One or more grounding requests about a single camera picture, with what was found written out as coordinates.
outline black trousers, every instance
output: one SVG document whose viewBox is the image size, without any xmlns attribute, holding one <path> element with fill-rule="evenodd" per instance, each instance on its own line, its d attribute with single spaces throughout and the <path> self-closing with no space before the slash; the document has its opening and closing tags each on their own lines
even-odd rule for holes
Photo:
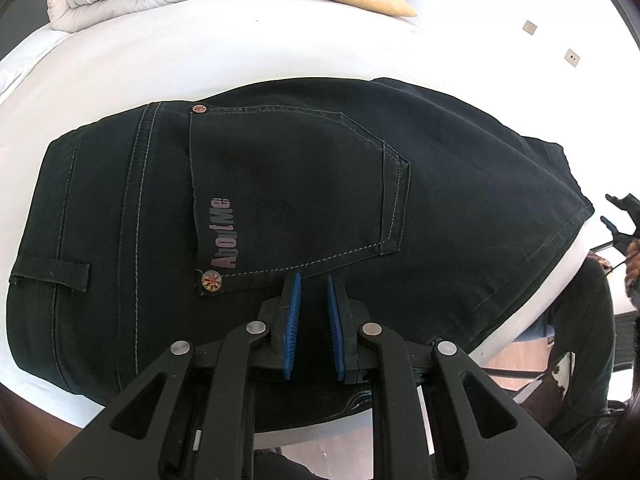
<svg viewBox="0 0 640 480">
<path fill-rule="evenodd" d="M 547 431 L 584 466 L 600 451 L 615 420 L 606 424 L 609 381 L 616 343 L 613 304 L 602 266 L 587 258 L 548 310 L 556 330 L 549 362 L 575 353 L 575 368 L 561 412 Z"/>
<path fill-rule="evenodd" d="M 292 378 L 259 431 L 348 412 L 326 280 L 404 339 L 469 352 L 593 214 L 562 147 L 390 79 L 301 78 L 83 126 L 43 160 L 7 299 L 19 367 L 107 404 L 177 340 L 254 320 L 303 278 Z M 219 276 L 207 290 L 204 274 Z"/>
</svg>

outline white wall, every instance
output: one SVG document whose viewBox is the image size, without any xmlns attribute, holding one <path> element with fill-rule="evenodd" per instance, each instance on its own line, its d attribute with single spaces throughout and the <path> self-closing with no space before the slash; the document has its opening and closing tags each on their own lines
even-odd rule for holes
<svg viewBox="0 0 640 480">
<path fill-rule="evenodd" d="M 517 132 L 562 144 L 583 192 L 596 206 L 588 233 L 610 239 L 598 218 L 632 232 L 606 192 L 640 198 L 640 52 L 610 0 L 407 0 L 431 37 L 425 60 L 447 91 Z M 526 20 L 538 26 L 533 36 Z M 580 61 L 564 60 L 567 49 Z M 622 256 L 610 256 L 618 263 Z M 620 272 L 616 283 L 620 282 Z M 617 298 L 617 308 L 624 297 Z"/>
</svg>

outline white bed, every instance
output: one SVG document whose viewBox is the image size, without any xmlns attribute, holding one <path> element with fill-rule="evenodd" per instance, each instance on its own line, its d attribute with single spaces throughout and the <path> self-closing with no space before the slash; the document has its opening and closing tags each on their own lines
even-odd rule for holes
<svg viewBox="0 0 640 480">
<path fill-rule="evenodd" d="M 61 134 L 147 102 L 197 100 L 280 78 L 390 77 L 454 94 L 443 83 L 444 69 L 432 62 L 433 53 L 428 35 L 407 20 L 327 0 L 190 0 L 66 37 L 26 70 L 0 104 L 0 305 L 4 308 L 42 157 Z M 535 320 L 571 280 L 586 252 L 581 235 L 532 300 L 472 357 L 483 364 Z M 76 426 L 85 426 L 100 410 L 87 398 L 18 369 L 6 328 L 0 330 L 0 382 Z M 365 413 L 265 434 L 256 443 L 302 442 L 369 421 Z"/>
</svg>

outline printed logo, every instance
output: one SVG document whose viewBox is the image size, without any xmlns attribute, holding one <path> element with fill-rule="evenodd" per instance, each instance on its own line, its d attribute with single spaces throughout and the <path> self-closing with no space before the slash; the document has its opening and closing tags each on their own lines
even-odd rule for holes
<svg viewBox="0 0 640 480">
<path fill-rule="evenodd" d="M 216 247 L 211 267 L 235 269 L 238 257 L 238 233 L 234 230 L 234 210 L 226 198 L 211 199 L 209 229 L 216 232 Z"/>
</svg>

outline person's hand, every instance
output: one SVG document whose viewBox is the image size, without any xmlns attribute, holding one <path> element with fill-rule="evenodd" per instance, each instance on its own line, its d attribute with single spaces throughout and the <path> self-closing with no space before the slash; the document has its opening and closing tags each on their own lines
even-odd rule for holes
<svg viewBox="0 0 640 480">
<path fill-rule="evenodd" d="M 596 260 L 602 266 L 605 272 L 609 272 L 611 269 L 613 269 L 613 266 L 609 263 L 609 260 L 606 260 L 603 257 L 598 256 L 593 251 L 589 251 L 589 254 L 587 254 L 587 257 L 593 258 L 594 260 Z"/>
<path fill-rule="evenodd" d="M 629 296 L 631 286 L 640 276 L 640 240 L 636 240 L 626 248 L 626 257 L 628 262 L 626 263 L 625 285 L 626 294 Z"/>
</svg>

